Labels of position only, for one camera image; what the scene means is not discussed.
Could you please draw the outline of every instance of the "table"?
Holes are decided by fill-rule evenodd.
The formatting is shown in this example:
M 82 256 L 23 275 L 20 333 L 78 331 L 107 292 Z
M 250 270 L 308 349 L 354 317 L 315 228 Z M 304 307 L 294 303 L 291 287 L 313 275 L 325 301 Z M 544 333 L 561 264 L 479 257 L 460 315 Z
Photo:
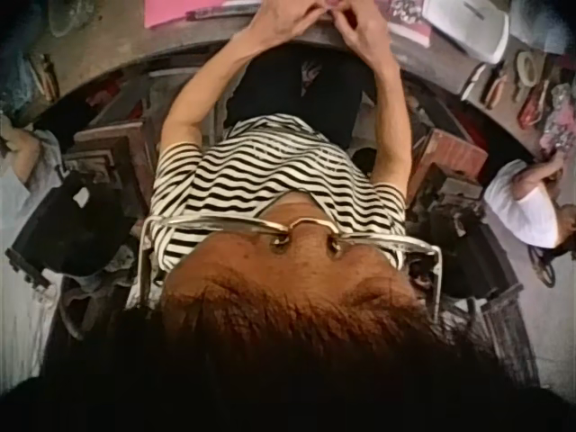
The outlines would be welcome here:
M 133 65 L 158 55 L 177 53 L 215 42 L 229 40 L 249 22 L 247 17 L 220 18 L 203 22 L 173 22 L 156 29 L 144 28 L 142 0 L 100 0 L 96 2 L 93 20 L 83 29 L 63 38 L 54 38 L 46 29 L 32 48 L 32 56 L 48 53 L 54 63 L 62 95 L 100 77 L 102 74 Z M 344 42 L 329 24 L 318 24 L 298 41 L 343 49 Z M 480 61 L 462 53 L 451 41 L 434 33 L 431 48 L 425 49 L 411 40 L 392 35 L 392 50 L 402 68 L 416 77 L 460 95 Z M 469 101 L 482 110 L 479 94 L 484 74 Z M 535 137 L 518 131 L 518 108 L 506 96 L 498 112 L 486 112 L 527 148 L 533 149 Z M 48 106 L 35 101 L 35 113 Z
M 518 53 L 523 50 L 528 50 L 534 55 L 536 67 L 538 69 L 537 74 L 540 77 L 544 69 L 545 54 L 541 51 L 530 49 L 526 44 L 516 38 L 510 38 L 505 55 L 506 69 L 508 71 L 508 83 L 504 89 L 500 103 L 493 110 L 487 110 L 482 103 L 482 95 L 486 84 L 490 79 L 492 67 L 487 67 L 484 70 L 466 100 L 493 119 L 528 151 L 530 151 L 530 153 L 540 157 L 541 152 L 539 141 L 541 132 L 534 127 L 522 130 L 520 129 L 517 120 L 518 114 L 524 106 L 529 92 L 526 91 L 524 97 L 522 97 L 517 103 L 514 102 L 514 93 L 516 92 L 516 83 L 518 79 L 518 74 L 516 72 L 516 57 Z

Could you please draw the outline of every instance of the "hand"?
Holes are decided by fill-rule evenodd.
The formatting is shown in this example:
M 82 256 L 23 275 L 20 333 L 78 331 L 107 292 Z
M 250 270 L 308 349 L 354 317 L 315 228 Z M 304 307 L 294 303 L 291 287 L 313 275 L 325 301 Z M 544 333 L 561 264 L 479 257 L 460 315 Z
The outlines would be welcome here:
M 564 164 L 566 163 L 566 152 L 563 150 L 556 150 L 556 153 L 551 157 L 549 164 L 556 169 L 556 171 L 560 171 L 564 168 Z
M 302 35 L 327 10 L 324 0 L 263 0 L 246 32 L 260 50 L 270 50 Z
M 332 10 L 332 14 L 346 45 L 363 59 L 376 75 L 387 75 L 400 70 L 390 49 L 388 23 L 374 0 L 343 0 Z M 348 20 L 350 14 L 355 17 L 356 22 L 351 23 Z

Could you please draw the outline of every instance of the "dark hair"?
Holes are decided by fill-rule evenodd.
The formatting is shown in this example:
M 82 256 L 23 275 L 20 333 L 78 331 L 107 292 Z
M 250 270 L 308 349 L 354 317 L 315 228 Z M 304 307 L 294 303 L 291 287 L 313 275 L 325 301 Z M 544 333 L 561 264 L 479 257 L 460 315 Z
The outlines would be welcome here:
M 166 332 L 125 311 L 57 370 L 2 401 L 20 430 L 573 430 L 492 352 L 419 310 L 198 300 Z

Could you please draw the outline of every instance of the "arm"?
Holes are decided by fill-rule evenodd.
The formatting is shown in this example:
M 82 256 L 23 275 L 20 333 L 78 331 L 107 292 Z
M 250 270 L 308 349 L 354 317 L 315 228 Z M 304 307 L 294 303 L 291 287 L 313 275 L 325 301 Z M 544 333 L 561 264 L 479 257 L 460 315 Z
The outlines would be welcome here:
M 26 130 L 13 128 L 7 117 L 2 115 L 0 132 L 6 145 L 14 153 L 12 170 L 23 185 L 28 183 L 41 155 L 40 141 Z
M 342 2 L 332 13 L 344 41 L 372 68 L 376 79 L 378 153 L 372 182 L 392 184 L 406 195 L 412 169 L 412 137 L 400 67 L 390 48 L 388 23 L 374 0 Z M 355 28 L 347 14 L 355 16 Z
M 252 23 L 208 61 L 175 99 L 162 128 L 160 153 L 181 142 L 201 147 L 202 121 L 228 82 L 251 59 L 304 33 L 325 12 L 322 0 L 264 0 Z
M 400 71 L 376 76 L 378 150 L 372 182 L 395 185 L 406 196 L 412 170 L 412 131 Z
M 515 175 L 512 179 L 512 195 L 520 201 L 534 191 L 546 178 L 563 169 L 564 154 L 557 152 L 549 162 L 536 164 Z
M 184 87 L 164 122 L 160 153 L 181 142 L 202 146 L 203 119 L 228 82 L 260 52 L 250 37 L 247 31 L 234 36 Z

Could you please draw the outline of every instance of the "glasses frame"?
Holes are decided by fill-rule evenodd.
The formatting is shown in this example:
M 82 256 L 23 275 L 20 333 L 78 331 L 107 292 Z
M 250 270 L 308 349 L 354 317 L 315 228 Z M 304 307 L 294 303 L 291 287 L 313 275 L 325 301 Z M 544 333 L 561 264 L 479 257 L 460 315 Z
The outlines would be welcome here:
M 311 218 L 302 218 L 291 224 L 290 226 L 281 225 L 279 223 L 270 222 L 268 220 L 261 220 L 257 218 L 249 218 L 244 216 L 227 216 L 220 214 L 188 214 L 185 216 L 175 216 L 170 218 L 164 218 L 161 216 L 150 216 L 144 220 L 142 225 L 142 233 L 140 235 L 139 253 L 138 253 L 138 279 L 137 284 L 140 287 L 140 301 L 146 302 L 148 295 L 143 292 L 142 282 L 142 271 L 144 267 L 144 256 L 145 251 L 148 248 L 147 239 L 149 238 L 149 232 L 151 231 L 152 224 L 157 224 L 160 227 L 165 228 L 182 228 L 184 225 L 188 229 L 195 230 L 214 230 L 214 232 L 224 231 L 224 230 L 234 230 L 234 223 L 241 224 L 242 227 L 238 230 L 247 232 L 247 228 L 250 227 L 249 231 L 257 232 L 259 234 L 273 235 L 273 236 L 286 236 L 290 237 L 292 230 L 303 223 L 314 223 L 322 227 L 327 228 L 331 235 L 341 241 L 350 241 L 354 244 L 364 244 L 367 246 L 374 247 L 384 247 L 383 243 L 386 243 L 390 250 L 403 253 L 419 253 L 429 256 L 436 257 L 436 264 L 433 269 L 433 273 L 436 276 L 433 290 L 433 304 L 431 308 L 431 315 L 434 322 L 437 322 L 440 313 L 440 300 L 442 296 L 442 269 L 443 269 L 443 258 L 442 250 L 438 246 L 432 246 L 425 241 L 419 240 L 417 238 L 412 238 L 408 236 L 398 236 L 392 234 L 378 234 L 378 233 L 352 233 L 346 234 L 341 232 L 338 227 L 331 221 L 328 220 L 318 220 Z

